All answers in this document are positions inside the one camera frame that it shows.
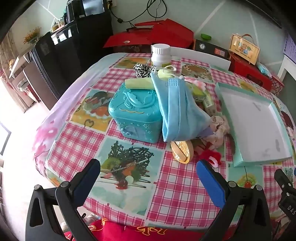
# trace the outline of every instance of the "white bottle cap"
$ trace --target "white bottle cap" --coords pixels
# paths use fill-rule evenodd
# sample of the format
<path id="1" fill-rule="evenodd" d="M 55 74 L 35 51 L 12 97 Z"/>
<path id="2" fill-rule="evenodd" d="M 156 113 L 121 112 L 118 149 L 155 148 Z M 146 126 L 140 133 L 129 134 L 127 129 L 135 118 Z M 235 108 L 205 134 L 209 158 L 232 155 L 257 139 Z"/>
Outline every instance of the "white bottle cap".
<path id="1" fill-rule="evenodd" d="M 156 54 L 170 55 L 170 45 L 154 44 L 152 45 L 152 52 Z"/>

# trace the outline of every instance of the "power cord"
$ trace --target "power cord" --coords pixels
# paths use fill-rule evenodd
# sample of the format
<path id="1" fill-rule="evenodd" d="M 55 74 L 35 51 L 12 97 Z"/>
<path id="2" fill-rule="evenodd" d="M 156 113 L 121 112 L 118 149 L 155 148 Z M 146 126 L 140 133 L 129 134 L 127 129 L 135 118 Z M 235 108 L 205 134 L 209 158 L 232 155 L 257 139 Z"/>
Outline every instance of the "power cord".
<path id="1" fill-rule="evenodd" d="M 111 12 L 111 14 L 117 19 L 117 22 L 119 22 L 119 23 L 130 23 L 130 25 L 132 25 L 131 21 L 133 21 L 133 20 L 137 19 L 138 17 L 142 16 L 146 11 L 148 12 L 148 14 L 149 14 L 151 17 L 155 18 L 155 20 L 156 20 L 157 18 L 162 18 L 164 15 L 166 15 L 166 13 L 167 13 L 167 11 L 168 11 L 168 8 L 167 8 L 167 5 L 166 5 L 166 3 L 164 2 L 164 0 L 159 0 L 159 5 L 158 5 L 158 7 L 157 7 L 157 9 L 156 9 L 156 16 L 153 16 L 153 15 L 149 12 L 149 8 L 150 8 L 150 7 L 152 6 L 152 4 L 154 4 L 156 1 L 157 1 L 157 0 L 148 0 L 148 2 L 147 2 L 147 7 L 146 7 L 146 9 L 144 10 L 144 12 L 142 12 L 140 15 L 136 16 L 135 18 L 133 18 L 133 19 L 131 19 L 131 20 L 129 20 L 129 21 L 123 21 L 121 18 L 115 16 L 114 13 L 112 12 L 112 1 L 108 1 L 107 3 L 109 3 L 109 9 L 110 9 L 110 12 Z M 163 15 L 161 15 L 160 17 L 158 17 L 158 16 L 157 16 L 157 10 L 158 10 L 158 8 L 159 8 L 159 6 L 160 6 L 161 3 L 163 3 L 164 6 L 165 6 L 165 13 L 164 13 Z"/>

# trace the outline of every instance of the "white chair backrest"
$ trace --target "white chair backrest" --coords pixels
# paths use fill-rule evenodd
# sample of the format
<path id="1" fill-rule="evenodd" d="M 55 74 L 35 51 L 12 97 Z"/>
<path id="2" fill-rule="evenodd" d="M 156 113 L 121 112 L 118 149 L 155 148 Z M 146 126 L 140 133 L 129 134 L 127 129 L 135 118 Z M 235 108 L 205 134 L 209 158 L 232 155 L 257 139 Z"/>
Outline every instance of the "white chair backrest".
<path id="1" fill-rule="evenodd" d="M 228 70 L 230 66 L 230 61 L 219 58 L 211 54 L 202 53 L 202 52 L 198 52 L 191 49 L 177 48 L 177 47 L 171 47 L 170 51 L 172 56 L 197 60 L 200 62 L 207 63 L 209 65 L 215 65 L 224 70 Z"/>

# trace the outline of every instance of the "jar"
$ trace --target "jar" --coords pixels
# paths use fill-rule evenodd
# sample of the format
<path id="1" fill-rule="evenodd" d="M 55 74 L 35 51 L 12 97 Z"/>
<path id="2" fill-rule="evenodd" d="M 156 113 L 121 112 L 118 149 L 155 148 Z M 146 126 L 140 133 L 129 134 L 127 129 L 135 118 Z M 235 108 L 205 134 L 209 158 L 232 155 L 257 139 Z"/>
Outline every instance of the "jar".
<path id="1" fill-rule="evenodd" d="M 170 54 L 170 45 L 154 44 L 152 45 L 152 65 L 157 67 L 166 67 L 171 65 L 172 56 Z"/>

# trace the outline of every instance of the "bolt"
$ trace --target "bolt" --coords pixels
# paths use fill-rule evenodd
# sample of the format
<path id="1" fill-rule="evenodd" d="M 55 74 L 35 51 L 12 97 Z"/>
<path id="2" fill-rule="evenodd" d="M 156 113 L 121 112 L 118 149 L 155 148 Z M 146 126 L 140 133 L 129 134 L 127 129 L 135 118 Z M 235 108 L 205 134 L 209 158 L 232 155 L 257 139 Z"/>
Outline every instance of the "bolt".
<path id="1" fill-rule="evenodd" d="M 40 188 L 40 185 L 39 185 L 39 184 L 37 184 L 37 185 L 34 186 L 34 190 L 36 190 L 36 191 L 37 191 L 39 188 Z"/>
<path id="2" fill-rule="evenodd" d="M 228 183 L 228 185 L 229 185 L 230 187 L 234 188 L 234 187 L 236 187 L 237 184 L 236 184 L 234 181 L 230 181 L 230 182 Z"/>
<path id="3" fill-rule="evenodd" d="M 262 190 L 262 187 L 261 187 L 260 185 L 256 185 L 256 189 L 257 189 L 258 191 L 261 191 L 261 190 Z"/>
<path id="4" fill-rule="evenodd" d="M 65 188 L 65 187 L 67 187 L 68 185 L 69 185 L 69 182 L 67 182 L 67 181 L 64 181 L 64 182 L 61 183 L 61 187 L 62 187 L 62 188 Z"/>

